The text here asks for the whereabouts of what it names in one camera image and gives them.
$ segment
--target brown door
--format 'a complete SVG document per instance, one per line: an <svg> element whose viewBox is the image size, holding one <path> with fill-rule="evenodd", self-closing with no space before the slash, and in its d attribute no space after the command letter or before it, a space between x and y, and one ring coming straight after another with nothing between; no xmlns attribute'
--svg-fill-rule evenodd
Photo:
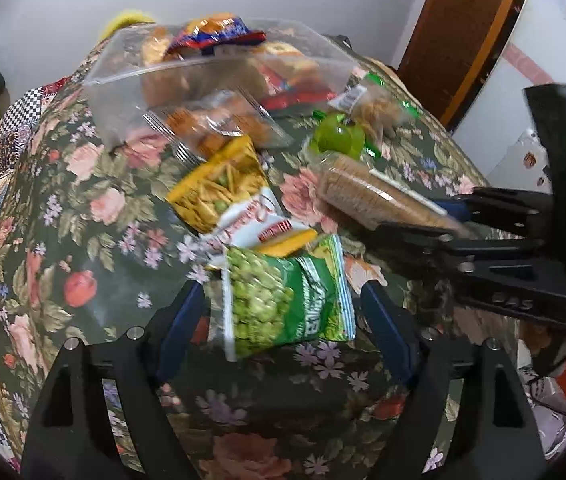
<svg viewBox="0 0 566 480"><path fill-rule="evenodd" d="M442 123L450 120L477 77L512 1L425 1L398 73Z"/></svg>

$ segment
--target black and white checkered pattern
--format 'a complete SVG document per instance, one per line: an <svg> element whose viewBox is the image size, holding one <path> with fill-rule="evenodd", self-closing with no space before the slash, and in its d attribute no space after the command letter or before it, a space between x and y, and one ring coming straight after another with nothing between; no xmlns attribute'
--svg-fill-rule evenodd
<svg viewBox="0 0 566 480"><path fill-rule="evenodd" d="M29 92L26 92L3 115L0 123L1 133L12 132L23 123L37 122L41 115L42 99L42 88L32 88Z"/></svg>

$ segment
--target yellow object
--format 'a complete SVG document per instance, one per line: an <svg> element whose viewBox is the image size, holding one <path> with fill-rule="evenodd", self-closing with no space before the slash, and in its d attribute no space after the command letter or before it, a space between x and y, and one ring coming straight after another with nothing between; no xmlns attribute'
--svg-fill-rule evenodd
<svg viewBox="0 0 566 480"><path fill-rule="evenodd" d="M314 229L306 229L300 233L293 233L284 237L265 242L252 248L255 253L265 254L274 258L285 258L289 254L303 248L318 236Z"/></svg>
<svg viewBox="0 0 566 480"><path fill-rule="evenodd" d="M259 158L248 136L235 137L167 193L183 221L199 233L209 233L232 204L249 200L268 187Z"/></svg>
<svg viewBox="0 0 566 480"><path fill-rule="evenodd" d="M98 38L98 42L109 38L120 28L136 25L137 23L156 23L156 20L140 10L124 10L106 25L105 30L103 30L100 38Z"/></svg>

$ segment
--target barcode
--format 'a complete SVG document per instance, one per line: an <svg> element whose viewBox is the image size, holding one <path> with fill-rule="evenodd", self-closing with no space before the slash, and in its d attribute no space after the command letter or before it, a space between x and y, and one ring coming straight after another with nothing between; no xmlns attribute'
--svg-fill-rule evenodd
<svg viewBox="0 0 566 480"><path fill-rule="evenodd" d="M332 101L330 101L328 104L332 108L336 108L337 110L351 114L354 105L356 105L357 101L361 99L361 96L365 92L367 92L367 88L365 88L363 85L356 85L354 88L351 88L347 92L345 92L345 94L332 99Z"/></svg>

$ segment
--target white label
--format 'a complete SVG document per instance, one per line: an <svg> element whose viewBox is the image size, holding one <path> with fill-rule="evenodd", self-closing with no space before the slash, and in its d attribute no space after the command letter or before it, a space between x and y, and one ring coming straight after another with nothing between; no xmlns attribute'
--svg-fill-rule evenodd
<svg viewBox="0 0 566 480"><path fill-rule="evenodd" d="M426 207L428 207L429 209L432 209L438 215L445 216L445 215L448 214L448 212L445 211L444 208L437 206L434 202L432 202L431 200L428 200L423 195L418 194L416 191L413 191L412 189L407 187L405 184L401 184L400 182L397 182L396 180L392 180L385 173L381 173L378 170L369 170L369 172L371 174L373 174L374 176L376 176L377 178L380 178L381 180L383 180L383 182L390 184L390 186L394 186L399 191L403 191L405 194L411 196L417 202L420 202L423 205L425 205Z"/></svg>
<svg viewBox="0 0 566 480"><path fill-rule="evenodd" d="M327 104L336 110L346 112L346 114L351 114L356 103L365 95L366 92L367 88L363 85L356 85L354 88L350 88L347 92L344 92L343 94L336 96L331 101L328 101Z"/></svg>

